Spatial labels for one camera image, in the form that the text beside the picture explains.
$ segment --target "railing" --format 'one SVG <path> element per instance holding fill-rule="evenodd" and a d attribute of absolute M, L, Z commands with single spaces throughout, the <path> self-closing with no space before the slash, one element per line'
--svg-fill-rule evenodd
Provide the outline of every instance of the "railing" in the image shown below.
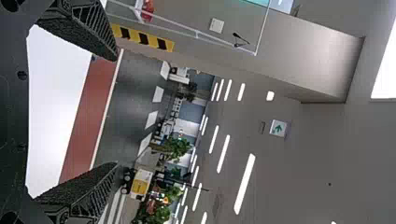
<path fill-rule="evenodd" d="M 168 20 L 168 19 L 166 19 L 166 18 L 164 18 L 164 17 L 161 17 L 161 16 L 158 16 L 158 15 L 152 14 L 152 13 L 147 12 L 147 11 L 145 11 L 145 10 L 142 10 L 142 9 L 140 9 L 140 8 L 137 8 L 137 7 L 134 7 L 134 6 L 130 6 L 130 5 L 124 4 L 124 3 L 122 3 L 122 2 L 120 2 L 120 1 L 118 1 L 118 0 L 108 0 L 108 2 L 117 4 L 117 5 L 121 6 L 121 7 L 127 7 L 127 8 L 129 8 L 130 10 L 132 10 L 132 12 L 133 12 L 134 14 L 136 14 L 136 12 L 139 12 L 139 13 L 143 13 L 143 14 L 149 15 L 149 16 L 151 16 L 151 17 L 153 17 L 153 18 L 159 19 L 159 20 L 161 20 L 161 21 L 169 22 L 169 23 L 171 23 L 171 24 L 174 24 L 175 26 L 178 26 L 178 27 L 180 27 L 180 28 L 183 28 L 183 29 L 185 29 L 185 30 L 188 30 L 188 31 L 193 32 L 194 35 L 187 34 L 187 33 L 180 32 L 180 31 L 176 31 L 176 30 L 169 29 L 169 28 L 165 28 L 165 27 L 162 27 L 162 26 L 159 26 L 159 25 L 155 25 L 155 24 L 144 23 L 144 24 L 147 25 L 147 26 L 151 26 L 151 27 L 154 27 L 154 28 L 157 28 L 157 29 L 165 30 L 165 31 L 168 31 L 168 32 L 171 32 L 171 33 L 175 33 L 175 34 L 178 34 L 178 35 L 184 35 L 184 36 L 187 36 L 187 37 L 190 37 L 190 38 L 200 39 L 200 40 L 202 40 L 202 41 L 205 41 L 205 42 L 210 43 L 210 44 L 213 44 L 213 45 L 223 46 L 224 48 L 227 48 L 227 49 L 233 49 L 233 50 L 245 52 L 245 53 L 251 54 L 251 55 L 253 55 L 253 56 L 256 56 L 257 53 L 258 53 L 258 51 L 259 51 L 260 43 L 262 42 L 262 33 L 263 33 L 263 31 L 264 31 L 265 23 L 267 22 L 267 19 L 268 19 L 268 13 L 269 13 L 269 9 L 270 9 L 269 6 L 271 6 L 272 0 L 269 0 L 269 4 L 268 4 L 268 7 L 267 7 L 267 9 L 266 9 L 266 12 L 265 12 L 265 15 L 264 15 L 264 19 L 263 19 L 263 22 L 262 22 L 261 32 L 260 32 L 260 35 L 259 35 L 259 38 L 258 38 L 258 41 L 257 41 L 257 44 L 256 44 L 256 46 L 255 46 L 255 50 L 254 50 L 254 51 L 249 50 L 249 49 L 245 49 L 245 48 L 242 48 L 242 47 L 235 47 L 233 43 L 230 43 L 230 42 L 225 41 L 225 40 L 223 40 L 223 39 L 217 38 L 217 37 L 215 37 L 215 36 L 213 36 L 213 35 L 209 35 L 209 34 L 207 34 L 207 33 L 204 33 L 204 32 L 202 32 L 202 31 L 199 31 L 199 30 L 197 30 L 197 29 L 191 28 L 190 26 L 181 24 L 181 23 L 179 23 L 179 22 L 171 21 L 171 20 Z M 119 19 L 122 19 L 122 20 L 125 20 L 125 21 L 131 21 L 131 22 L 142 23 L 142 21 L 132 20 L 132 19 L 130 19 L 130 18 L 118 16 L 118 15 L 115 15 L 115 14 L 112 14 L 112 13 L 107 13 L 107 15 L 108 15 L 108 16 L 112 16 L 112 17 L 114 17 L 114 18 L 119 18 Z"/>

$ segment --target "wall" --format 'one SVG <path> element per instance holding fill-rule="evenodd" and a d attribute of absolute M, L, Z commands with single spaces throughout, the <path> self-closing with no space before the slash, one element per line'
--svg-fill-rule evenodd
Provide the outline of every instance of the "wall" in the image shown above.
<path fill-rule="evenodd" d="M 355 36 L 365 36 L 367 26 L 377 11 L 372 0 L 295 0 L 298 17 Z"/>
<path fill-rule="evenodd" d="M 220 37 L 233 42 L 231 33 L 236 31 L 252 43 L 257 42 L 260 33 L 258 28 L 260 25 L 257 24 L 262 24 L 262 7 L 254 5 L 252 7 L 249 3 L 238 1 L 238 10 L 235 10 L 236 6 L 233 2 L 226 4 L 222 1 L 211 1 L 210 10 L 203 9 L 207 5 L 205 1 L 172 1 L 171 3 L 160 1 L 156 5 L 156 13 L 207 32 L 207 24 L 210 18 L 215 16 L 211 12 L 215 10 L 218 13 L 216 15 L 227 16 L 225 26 L 228 28 L 225 28 L 223 36 Z M 107 7 L 107 11 L 117 13 L 111 7 Z M 244 13 L 244 16 L 236 16 L 235 13 Z M 286 85 L 276 83 L 272 86 L 284 85 L 279 89 L 286 89 L 284 93 L 303 101 L 327 101 L 328 98 L 332 98 L 333 101 L 344 101 L 361 50 L 361 40 L 354 36 L 273 10 L 269 13 L 257 57 L 148 28 L 134 22 L 112 17 L 110 20 L 176 42 L 174 49 L 176 53 L 168 54 L 155 49 L 139 52 L 151 51 L 150 56 L 197 68 L 220 77 L 248 77 L 260 83 L 268 83 L 268 77 L 271 77 L 274 79 L 272 83 L 279 80 L 286 82 Z M 153 23 L 161 24 L 158 20 L 154 20 Z"/>
<path fill-rule="evenodd" d="M 389 0 L 296 0 L 299 17 L 357 36 L 366 36 L 348 95 L 350 104 L 367 104 L 396 15 Z"/>

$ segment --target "skylight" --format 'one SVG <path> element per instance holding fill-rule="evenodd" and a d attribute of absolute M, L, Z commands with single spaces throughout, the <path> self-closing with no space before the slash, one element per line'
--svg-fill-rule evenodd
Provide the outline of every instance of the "skylight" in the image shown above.
<path fill-rule="evenodd" d="M 372 99 L 396 98 L 396 21 L 390 33 L 387 48 L 382 58 L 375 85 L 372 91 Z"/>

